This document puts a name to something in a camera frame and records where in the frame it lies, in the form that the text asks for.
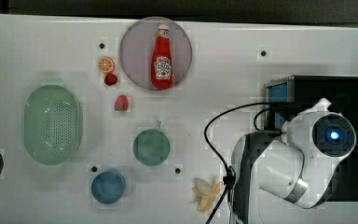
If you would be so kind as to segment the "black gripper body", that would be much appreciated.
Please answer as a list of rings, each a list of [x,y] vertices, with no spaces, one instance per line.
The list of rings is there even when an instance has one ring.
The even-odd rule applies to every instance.
[[[275,102],[267,106],[268,113],[265,119],[265,129],[268,131],[280,130],[286,121],[292,120],[305,109],[302,105],[287,102]]]

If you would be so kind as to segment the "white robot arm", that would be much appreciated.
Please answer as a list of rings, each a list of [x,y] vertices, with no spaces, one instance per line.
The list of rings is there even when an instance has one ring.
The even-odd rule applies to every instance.
[[[323,201],[336,169],[357,143],[351,123],[330,105],[322,98],[277,132],[247,133],[237,141],[231,156],[230,224],[262,224],[261,189],[303,209]]]

